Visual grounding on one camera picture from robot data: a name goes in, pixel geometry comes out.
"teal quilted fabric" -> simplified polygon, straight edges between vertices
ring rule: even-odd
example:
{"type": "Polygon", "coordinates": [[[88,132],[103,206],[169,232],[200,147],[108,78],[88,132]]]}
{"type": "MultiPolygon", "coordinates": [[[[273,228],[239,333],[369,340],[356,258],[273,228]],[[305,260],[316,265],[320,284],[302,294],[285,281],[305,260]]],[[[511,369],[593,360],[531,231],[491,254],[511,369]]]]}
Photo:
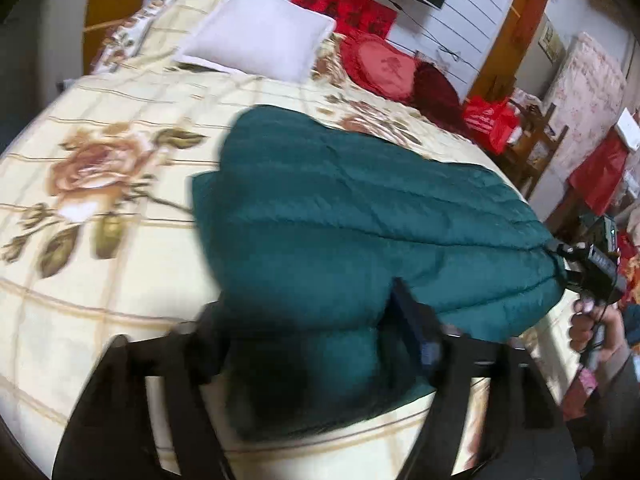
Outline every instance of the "teal quilted fabric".
{"type": "Polygon", "coordinates": [[[441,322],[502,341],[562,295],[550,234],[495,173],[271,106],[244,113],[196,225],[232,342],[226,408],[248,439],[384,413],[430,393],[385,316],[393,277],[441,322]]]}

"bedspread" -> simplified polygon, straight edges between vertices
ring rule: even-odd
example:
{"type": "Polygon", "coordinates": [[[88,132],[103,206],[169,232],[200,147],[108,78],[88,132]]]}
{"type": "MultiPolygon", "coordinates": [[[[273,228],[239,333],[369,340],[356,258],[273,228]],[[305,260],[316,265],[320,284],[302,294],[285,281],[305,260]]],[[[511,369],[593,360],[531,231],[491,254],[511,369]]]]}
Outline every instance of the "bedspread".
{"type": "MultiPolygon", "coordinates": [[[[170,54],[217,1],[173,0],[150,24],[138,56],[114,60],[113,73],[80,79],[0,159],[0,414],[46,474],[104,344],[119,333],[134,340],[162,335],[217,298],[193,230],[188,187],[192,174],[217,168],[219,147],[243,110],[255,104],[297,110],[504,178],[465,139],[348,81],[337,36],[300,85],[176,66],[170,54]]],[[[566,293],[525,334],[556,396],[577,364],[565,336],[574,297],[566,293]]],[[[478,443],[487,384],[474,385],[458,470],[478,443]]],[[[431,401],[331,433],[260,445],[233,435],[220,402],[224,387],[222,377],[203,393],[239,478],[394,478],[431,401]]],[[[150,378],[148,388],[161,461],[176,470],[158,381],[150,378]]]]}

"red plastic bag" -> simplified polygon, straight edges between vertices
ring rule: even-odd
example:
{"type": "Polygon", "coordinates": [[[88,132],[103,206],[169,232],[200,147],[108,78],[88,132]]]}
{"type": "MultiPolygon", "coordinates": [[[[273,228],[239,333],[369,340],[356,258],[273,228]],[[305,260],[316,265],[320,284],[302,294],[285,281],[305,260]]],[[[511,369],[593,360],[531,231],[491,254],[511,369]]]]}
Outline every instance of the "red plastic bag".
{"type": "Polygon", "coordinates": [[[462,118],[469,127],[472,140],[496,155],[502,153],[509,136],[520,124],[508,97],[497,103],[472,97],[465,105],[462,118]]]}

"white pillow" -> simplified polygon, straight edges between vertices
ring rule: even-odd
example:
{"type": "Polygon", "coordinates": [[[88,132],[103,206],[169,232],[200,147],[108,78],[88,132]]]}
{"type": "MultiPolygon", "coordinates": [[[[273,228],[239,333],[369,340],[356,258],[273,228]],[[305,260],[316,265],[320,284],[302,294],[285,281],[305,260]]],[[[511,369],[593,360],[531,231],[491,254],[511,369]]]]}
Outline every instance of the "white pillow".
{"type": "Polygon", "coordinates": [[[174,60],[302,83],[335,20],[287,0],[222,0],[174,60]]]}

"mattress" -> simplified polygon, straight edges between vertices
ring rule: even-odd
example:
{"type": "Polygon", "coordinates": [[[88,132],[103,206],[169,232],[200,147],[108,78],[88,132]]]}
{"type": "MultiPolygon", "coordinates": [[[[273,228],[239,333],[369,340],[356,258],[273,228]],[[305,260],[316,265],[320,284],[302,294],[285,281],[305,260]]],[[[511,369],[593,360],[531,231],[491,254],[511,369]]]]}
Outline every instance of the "mattress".
{"type": "MultiPolygon", "coordinates": [[[[508,182],[467,140],[350,82],[339,36],[323,44],[303,84],[176,65],[172,52],[218,2],[152,0],[130,22],[138,34],[128,36],[127,23],[117,30],[98,73],[62,94],[0,159],[0,414],[47,475],[105,343],[120,333],[162,335],[219,295],[194,231],[190,176],[217,168],[230,124],[248,107],[297,110],[508,182]]],[[[575,298],[567,292],[524,334],[557,399],[577,367],[566,337],[575,298]]],[[[148,379],[154,436],[162,464],[178,471],[159,386],[148,379]]],[[[234,435],[224,388],[222,376],[202,391],[238,478],[394,478],[431,402],[261,445],[234,435]]],[[[456,471],[473,461],[487,392],[487,380],[475,381],[456,471]]]]}

